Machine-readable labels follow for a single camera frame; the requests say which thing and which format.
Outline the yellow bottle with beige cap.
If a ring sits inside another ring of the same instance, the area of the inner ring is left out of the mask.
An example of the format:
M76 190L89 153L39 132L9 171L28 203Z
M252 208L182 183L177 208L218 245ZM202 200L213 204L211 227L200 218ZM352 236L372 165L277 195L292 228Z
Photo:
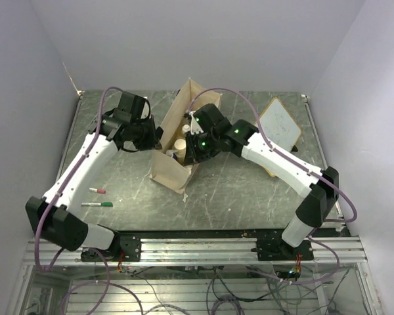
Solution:
M186 156L186 140L184 138L178 138L174 145L175 155L179 163L183 163Z

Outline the beige canvas tote bag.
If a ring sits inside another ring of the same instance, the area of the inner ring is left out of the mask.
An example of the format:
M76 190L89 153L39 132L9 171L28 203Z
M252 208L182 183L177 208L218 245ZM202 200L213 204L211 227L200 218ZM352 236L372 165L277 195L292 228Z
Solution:
M178 138L185 139L185 134L182 132L183 125L190 125L184 115L189 108L197 110L205 104L215 104L217 107L221 104L221 93L204 90L192 79L188 79L180 88L162 121L164 131L161 139L162 149L152 152L150 178L178 194L185 191L198 167L179 163L173 149Z

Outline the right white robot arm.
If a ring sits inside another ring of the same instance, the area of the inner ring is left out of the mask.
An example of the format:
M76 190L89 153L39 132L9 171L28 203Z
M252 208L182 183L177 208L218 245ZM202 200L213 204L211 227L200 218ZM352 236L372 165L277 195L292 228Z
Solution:
M339 173L332 167L322 170L272 142L266 143L258 127L243 119L231 123L214 104L186 113L185 118L190 124L185 133L185 165L229 152L270 170L303 198L276 244L281 258L292 259L302 241L322 226L337 202Z

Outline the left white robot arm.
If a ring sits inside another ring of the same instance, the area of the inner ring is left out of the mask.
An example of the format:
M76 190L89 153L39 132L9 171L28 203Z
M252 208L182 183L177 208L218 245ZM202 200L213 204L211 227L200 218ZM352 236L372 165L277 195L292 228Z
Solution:
M100 106L65 172L41 198L31 197L26 203L35 238L69 251L94 247L103 259L116 259L121 251L116 232L87 224L76 213L94 177L126 142L131 142L136 151L153 150L160 145L162 133L155 126L147 98L123 92L115 108L105 112Z

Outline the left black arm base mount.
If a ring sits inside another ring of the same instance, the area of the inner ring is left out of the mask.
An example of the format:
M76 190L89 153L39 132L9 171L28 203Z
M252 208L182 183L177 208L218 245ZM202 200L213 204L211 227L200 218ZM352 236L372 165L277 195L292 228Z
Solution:
M82 262L99 262L101 257L106 261L115 262L139 262L141 258L141 239L127 232L117 232L109 249L83 249L81 253Z

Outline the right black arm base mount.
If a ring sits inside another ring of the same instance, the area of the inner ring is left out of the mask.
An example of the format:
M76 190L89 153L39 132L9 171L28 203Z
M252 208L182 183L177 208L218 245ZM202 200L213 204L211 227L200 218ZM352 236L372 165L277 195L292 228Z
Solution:
M257 253L259 261L296 261L297 256L302 261L312 261L314 259L311 242L303 240L298 247L292 247L278 239L258 239L252 252Z

